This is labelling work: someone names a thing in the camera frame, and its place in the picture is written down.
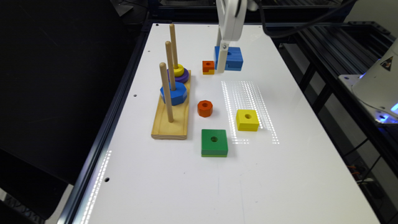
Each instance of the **purple ring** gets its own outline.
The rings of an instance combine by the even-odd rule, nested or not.
[[[175,77],[174,78],[176,82],[180,82],[180,83],[186,83],[189,79],[189,72],[186,68],[184,68],[184,74],[182,74],[182,76],[180,77]]]

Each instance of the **yellow ring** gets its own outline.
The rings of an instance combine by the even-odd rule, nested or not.
[[[174,76],[175,77],[180,77],[184,74],[184,67],[182,67],[182,65],[178,65],[178,68],[174,69]]]

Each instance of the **white tabletop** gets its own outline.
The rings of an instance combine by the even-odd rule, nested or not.
[[[150,32],[99,175],[92,177],[94,187],[86,192],[91,197],[81,207],[82,223],[379,223],[259,26],[244,26],[230,45],[241,48],[242,71],[216,75],[202,75],[201,66],[213,60],[217,26],[175,29],[178,62],[192,71],[188,139],[150,136],[159,63],[167,62],[164,43],[170,40],[169,26],[159,24]],[[233,130],[230,117],[245,108],[239,108],[243,96],[228,94],[240,83],[257,94],[252,102],[263,118],[258,132]],[[197,113],[201,100],[213,103],[208,118]],[[226,158],[201,157],[202,129],[227,131]]]

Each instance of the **wooden peg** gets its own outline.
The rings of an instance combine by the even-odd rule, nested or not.
[[[172,98],[170,95],[170,87],[169,87],[169,78],[167,77],[167,68],[165,63],[160,63],[160,74],[162,75],[162,84],[163,84],[163,92],[164,92],[164,101],[166,104],[167,117],[169,118],[169,122],[173,122],[173,109],[172,109]]]
[[[175,40],[175,27],[174,27],[174,24],[170,24],[170,37],[172,39],[173,67],[174,67],[174,69],[178,69],[177,42]]]
[[[167,66],[169,67],[170,88],[172,91],[175,91],[172,43],[170,43],[170,41],[166,41],[166,54],[167,54]]]

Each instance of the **colored block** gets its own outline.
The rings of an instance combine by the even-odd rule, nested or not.
[[[226,155],[201,155],[202,157],[226,157]]]
[[[220,47],[216,46],[214,52],[215,69],[217,69],[218,65],[219,52],[220,52]],[[239,47],[229,47],[228,55],[226,56],[225,70],[241,71],[242,66],[243,66],[243,57],[241,49]]]
[[[209,72],[203,72],[204,75],[214,75],[214,70],[210,69]]]
[[[202,129],[201,154],[202,157],[226,157],[228,154],[226,131]]]
[[[214,75],[214,61],[203,61],[202,68],[204,75]]]
[[[182,76],[180,76],[180,77],[174,76],[174,80],[176,82],[180,82],[180,83],[186,83],[188,81],[188,79],[189,79],[189,73],[188,73],[188,70],[186,68],[184,68],[184,73],[183,73]]]
[[[210,101],[202,100],[198,103],[198,114],[204,118],[209,117],[213,112],[213,104]]]
[[[163,102],[164,102],[164,92],[163,92],[163,87],[160,89],[160,94],[162,96]],[[187,88],[183,83],[175,82],[175,90],[171,91],[170,90],[170,95],[172,98],[172,106],[179,105],[187,99],[188,93],[187,93]]]
[[[178,68],[174,69],[174,77],[180,77],[184,74],[184,67],[182,65],[178,65]]]
[[[260,125],[255,110],[238,110],[236,113],[238,131],[257,131]]]

